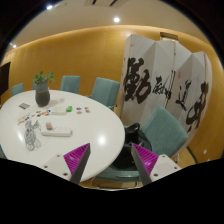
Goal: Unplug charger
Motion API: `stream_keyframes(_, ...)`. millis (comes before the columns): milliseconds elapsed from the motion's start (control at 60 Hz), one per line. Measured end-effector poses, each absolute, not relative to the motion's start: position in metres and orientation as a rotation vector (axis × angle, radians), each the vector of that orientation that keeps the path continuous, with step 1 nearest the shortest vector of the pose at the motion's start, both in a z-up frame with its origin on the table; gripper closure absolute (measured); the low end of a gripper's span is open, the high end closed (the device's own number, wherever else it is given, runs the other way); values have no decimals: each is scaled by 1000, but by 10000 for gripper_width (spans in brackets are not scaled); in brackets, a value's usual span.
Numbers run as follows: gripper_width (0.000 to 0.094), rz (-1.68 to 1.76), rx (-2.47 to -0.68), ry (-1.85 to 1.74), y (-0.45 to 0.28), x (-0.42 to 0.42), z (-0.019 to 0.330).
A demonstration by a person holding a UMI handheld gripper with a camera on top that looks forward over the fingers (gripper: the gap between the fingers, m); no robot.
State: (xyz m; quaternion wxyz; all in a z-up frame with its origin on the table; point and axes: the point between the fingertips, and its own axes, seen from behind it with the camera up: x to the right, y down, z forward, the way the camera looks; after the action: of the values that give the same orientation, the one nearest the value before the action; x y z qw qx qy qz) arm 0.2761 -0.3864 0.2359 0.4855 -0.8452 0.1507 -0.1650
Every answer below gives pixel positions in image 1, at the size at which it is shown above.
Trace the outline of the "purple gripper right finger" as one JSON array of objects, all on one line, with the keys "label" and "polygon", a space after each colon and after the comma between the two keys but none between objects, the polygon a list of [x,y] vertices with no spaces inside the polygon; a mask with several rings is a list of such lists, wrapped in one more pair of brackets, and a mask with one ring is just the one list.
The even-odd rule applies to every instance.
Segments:
[{"label": "purple gripper right finger", "polygon": [[159,156],[137,144],[132,145],[131,155],[134,159],[135,165],[139,172],[142,184],[143,185],[150,184],[151,183],[150,174]]}]

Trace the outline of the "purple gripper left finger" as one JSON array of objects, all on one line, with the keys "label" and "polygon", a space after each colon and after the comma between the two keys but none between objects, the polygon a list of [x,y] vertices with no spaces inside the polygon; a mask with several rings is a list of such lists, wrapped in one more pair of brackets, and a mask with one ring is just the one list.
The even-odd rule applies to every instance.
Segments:
[{"label": "purple gripper left finger", "polygon": [[80,183],[90,153],[90,144],[87,143],[64,155],[65,162],[71,172],[70,181],[72,183]]}]

